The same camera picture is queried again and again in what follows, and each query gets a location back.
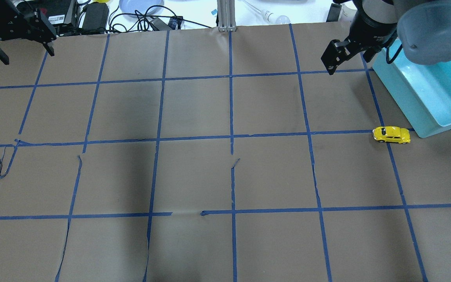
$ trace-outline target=yellow object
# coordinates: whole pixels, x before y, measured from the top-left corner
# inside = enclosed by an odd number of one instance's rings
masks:
[[[373,138],[379,143],[410,143],[410,132],[406,128],[399,127],[377,127],[372,130]]]

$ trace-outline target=yellow car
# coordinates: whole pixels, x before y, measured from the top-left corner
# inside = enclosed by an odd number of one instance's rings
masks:
[[[379,143],[410,143],[410,132],[406,128],[399,127],[377,127],[372,130],[373,138]]]

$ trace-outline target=blue plastic tray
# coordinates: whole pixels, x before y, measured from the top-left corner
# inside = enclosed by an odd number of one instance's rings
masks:
[[[396,40],[391,52],[399,44]],[[408,61],[401,52],[388,65],[383,49],[373,68],[419,137],[451,129],[451,61],[422,66]]]

